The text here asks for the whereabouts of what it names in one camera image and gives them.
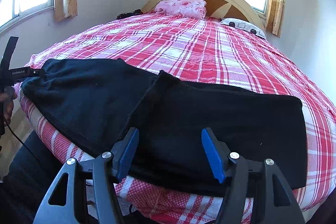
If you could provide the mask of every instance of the plaid pattern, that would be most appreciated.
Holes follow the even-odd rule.
[[[297,201],[305,211],[335,188],[336,107],[293,62],[261,38],[214,19],[145,14],[92,27],[33,55],[28,65],[40,68],[49,58],[122,58],[135,67],[156,74],[164,70],[181,80],[296,96],[303,103],[308,151],[307,185],[294,190]],[[92,159],[22,94],[20,103],[43,143],[61,162],[70,157]],[[115,189],[118,196],[160,223],[208,222],[216,218],[222,201],[167,190],[130,176]],[[246,200],[243,223],[251,218],[252,204],[252,199]]]

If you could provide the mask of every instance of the wooden headboard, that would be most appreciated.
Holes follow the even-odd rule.
[[[142,11],[149,12],[155,8],[155,6],[161,0],[150,0],[143,8]],[[254,9],[245,0],[205,0],[207,5],[206,16],[214,18],[233,17],[248,21],[263,31],[265,27],[261,22],[259,16]]]

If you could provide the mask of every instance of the red and white plaid blanket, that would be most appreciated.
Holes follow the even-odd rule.
[[[40,68],[49,58],[122,58],[137,68],[156,74],[164,70],[181,80],[296,96],[303,103],[308,151],[307,186],[294,190],[297,201],[307,210],[335,188],[336,107],[293,62],[255,35],[209,18],[146,14],[92,27],[33,55],[28,65]],[[20,103],[43,143],[61,162],[70,157],[92,159],[22,94]],[[115,185],[115,190],[143,215],[167,224],[213,220],[222,201],[164,189],[130,176]],[[251,218],[252,204],[252,199],[246,200],[243,223]]]

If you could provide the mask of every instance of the blue gripper pad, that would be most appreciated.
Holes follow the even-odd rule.
[[[226,179],[224,170],[224,161],[218,140],[209,128],[204,128],[201,133],[202,145],[207,155],[213,176],[223,183]]]
[[[112,148],[112,153],[114,154],[113,169],[115,171],[113,175],[119,182],[128,174],[138,143],[139,130],[137,128],[130,128],[125,138],[115,143]]]

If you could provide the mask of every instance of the mattress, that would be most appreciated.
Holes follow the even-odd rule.
[[[212,18],[149,13],[92,27],[32,55],[28,65],[41,68],[49,58],[122,58],[137,68],[156,74],[164,70],[181,80],[296,96],[303,104],[307,131],[307,184],[293,193],[306,211],[335,188],[336,107],[292,61],[251,33]],[[22,109],[61,162],[70,157],[92,159],[58,132],[20,90],[21,85],[16,85]],[[164,189],[130,176],[115,185],[115,191],[160,223],[209,222],[222,202],[222,198]],[[249,223],[252,206],[253,199],[247,198],[242,223]]]

